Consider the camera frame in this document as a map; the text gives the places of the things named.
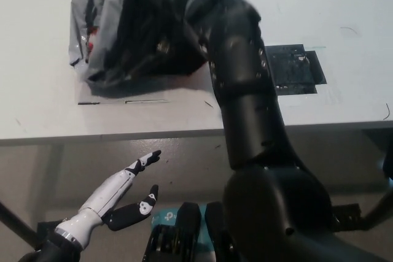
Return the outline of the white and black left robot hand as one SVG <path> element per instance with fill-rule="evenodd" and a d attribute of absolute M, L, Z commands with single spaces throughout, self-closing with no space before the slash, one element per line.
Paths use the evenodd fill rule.
<path fill-rule="evenodd" d="M 161 150 L 148 153 L 108 177 L 84 202 L 77 214 L 61 222 L 55 233 L 85 250 L 93 230 L 101 226 L 104 216 L 112 211 L 131 188 L 134 178 L 160 159 Z"/>

